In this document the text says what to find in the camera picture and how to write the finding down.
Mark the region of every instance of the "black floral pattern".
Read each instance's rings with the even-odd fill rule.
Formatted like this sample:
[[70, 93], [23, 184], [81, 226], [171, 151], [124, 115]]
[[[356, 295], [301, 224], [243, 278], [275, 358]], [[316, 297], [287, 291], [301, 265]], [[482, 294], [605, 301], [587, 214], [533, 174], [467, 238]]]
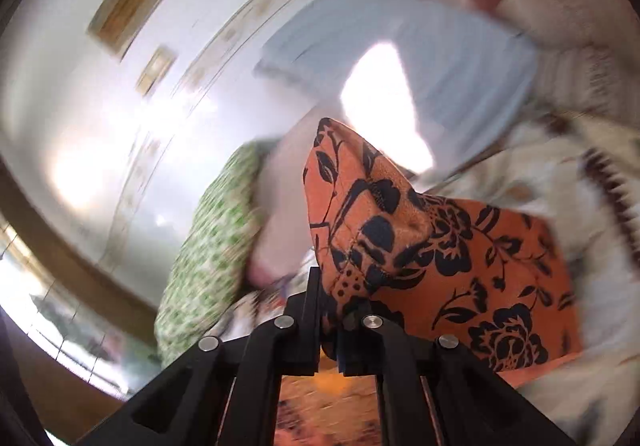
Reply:
[[420, 255], [414, 257], [417, 264], [426, 267], [435, 259], [436, 269], [445, 277], [471, 271], [471, 257], [466, 241], [470, 241], [474, 234], [469, 214], [455, 201], [434, 195], [421, 195], [415, 193], [413, 188], [407, 192], [407, 198], [415, 207], [433, 214], [433, 232], [418, 249], [414, 249], [414, 254], [420, 251]]
[[468, 329], [470, 348], [489, 354], [484, 361], [496, 372], [540, 365], [548, 359], [548, 352], [532, 327], [529, 308], [523, 303], [497, 309], [493, 321]]
[[[321, 299], [329, 342], [342, 318], [368, 299], [377, 314], [414, 331], [418, 325], [421, 337], [468, 335], [464, 342], [492, 370], [579, 349], [575, 296], [538, 217], [417, 193], [383, 154], [326, 119], [303, 182], [307, 195], [326, 201], [308, 206], [323, 283], [331, 280]], [[404, 306], [397, 291], [414, 289]], [[557, 330], [545, 327], [548, 318], [537, 320], [543, 311], [558, 314]]]

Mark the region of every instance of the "bed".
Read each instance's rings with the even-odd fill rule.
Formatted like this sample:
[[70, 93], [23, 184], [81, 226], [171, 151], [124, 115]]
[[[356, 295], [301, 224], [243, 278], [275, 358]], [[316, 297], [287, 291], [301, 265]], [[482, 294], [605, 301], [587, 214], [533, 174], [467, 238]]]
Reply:
[[[194, 97], [215, 88], [225, 66], [237, 58], [236, 52], [246, 51], [245, 44], [256, 33], [264, 26], [275, 32], [309, 1], [271, 1], [268, 14], [245, 30], [238, 30], [238, 21], [232, 21], [187, 73], [182, 87]], [[629, 0], [443, 1], [508, 22], [555, 51], [607, 46], [627, 68], [640, 70], [640, 22]], [[279, 16], [284, 6], [286, 14]], [[243, 58], [257, 62], [257, 52], [255, 57], [244, 53]], [[554, 86], [567, 90], [570, 84], [558, 78]], [[291, 94], [303, 96], [297, 91]], [[264, 221], [248, 258], [246, 281], [259, 290], [230, 307], [213, 327], [212, 333], [222, 339], [244, 335], [282, 311], [286, 297], [303, 289], [305, 271], [313, 262], [299, 172], [318, 121], [325, 116], [345, 120], [345, 115], [335, 100], [305, 97], [304, 101], [308, 112], [282, 137], [258, 175], [255, 203]], [[508, 137], [445, 181], [433, 184], [418, 177], [415, 184], [442, 195], [531, 210], [552, 220], [575, 269], [587, 353], [520, 390], [580, 444], [610, 445], [640, 402], [640, 333], [634, 323], [640, 309], [638, 270], [611, 213], [598, 201], [600, 193], [584, 184], [578, 157], [587, 148], [597, 147], [612, 159], [613, 173], [623, 179], [635, 217], [640, 201], [640, 134], [569, 110], [556, 112], [546, 121], [545, 125], [523, 119]], [[585, 212], [593, 217], [582, 217]], [[583, 232], [575, 231], [577, 221], [585, 225]], [[603, 307], [611, 304], [620, 309], [604, 317]], [[590, 380], [587, 388], [586, 379]], [[276, 444], [379, 444], [374, 392], [371, 379], [344, 379], [335, 364], [323, 358], [314, 378], [283, 380]]]

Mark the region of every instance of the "picture frame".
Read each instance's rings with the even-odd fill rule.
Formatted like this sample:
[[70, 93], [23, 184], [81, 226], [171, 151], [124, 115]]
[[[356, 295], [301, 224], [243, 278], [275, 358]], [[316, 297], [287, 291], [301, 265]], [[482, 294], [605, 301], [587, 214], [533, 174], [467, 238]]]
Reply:
[[87, 32], [122, 60], [162, 0], [103, 0]]

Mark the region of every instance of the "white wall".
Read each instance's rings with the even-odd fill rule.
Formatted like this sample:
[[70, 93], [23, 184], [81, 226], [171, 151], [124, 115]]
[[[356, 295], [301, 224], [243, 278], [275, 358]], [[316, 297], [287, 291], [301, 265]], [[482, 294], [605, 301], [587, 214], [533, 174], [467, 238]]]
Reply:
[[[0, 38], [0, 151], [34, 206], [94, 263], [149, 102], [170, 97], [247, 1], [164, 0], [121, 62], [86, 34], [102, 0], [23, 0]], [[161, 44], [178, 58], [154, 96], [144, 99], [134, 87]], [[172, 242], [182, 236], [177, 232]], [[158, 272], [153, 288], [152, 271], [120, 271], [117, 280], [156, 303], [167, 273]]]

